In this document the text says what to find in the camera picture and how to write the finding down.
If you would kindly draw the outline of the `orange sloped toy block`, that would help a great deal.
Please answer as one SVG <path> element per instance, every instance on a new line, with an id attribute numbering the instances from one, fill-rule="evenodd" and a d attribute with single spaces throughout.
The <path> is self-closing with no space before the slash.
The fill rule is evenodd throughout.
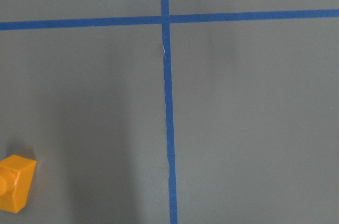
<path id="1" fill-rule="evenodd" d="M 36 166 L 19 155 L 1 160 L 1 210 L 18 213 L 26 206 Z"/>

